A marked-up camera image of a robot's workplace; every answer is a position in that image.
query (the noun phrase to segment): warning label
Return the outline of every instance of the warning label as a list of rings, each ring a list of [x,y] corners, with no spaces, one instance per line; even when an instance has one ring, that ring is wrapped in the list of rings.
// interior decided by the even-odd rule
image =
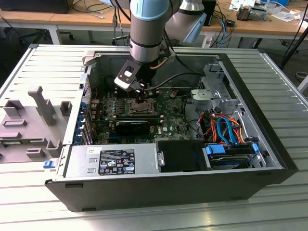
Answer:
[[[134,174],[135,150],[101,151],[99,161],[100,175]]]

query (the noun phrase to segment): slotted metal surface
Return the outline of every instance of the slotted metal surface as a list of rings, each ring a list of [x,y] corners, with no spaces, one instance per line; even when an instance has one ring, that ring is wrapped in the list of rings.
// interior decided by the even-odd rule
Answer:
[[[44,97],[55,105],[74,98],[83,73],[81,57],[86,50],[115,52],[123,48],[40,45],[30,49],[0,90],[0,106],[6,99],[20,97],[22,103],[33,105],[27,95],[32,83],[42,85]],[[200,48],[176,51],[204,52]],[[206,52],[224,52],[229,56],[299,167],[295,175],[280,185],[264,188],[247,201],[72,213],[44,187],[44,180],[55,172],[44,171],[41,162],[1,164],[0,229],[307,230],[307,102],[271,60],[258,51],[209,49]]]

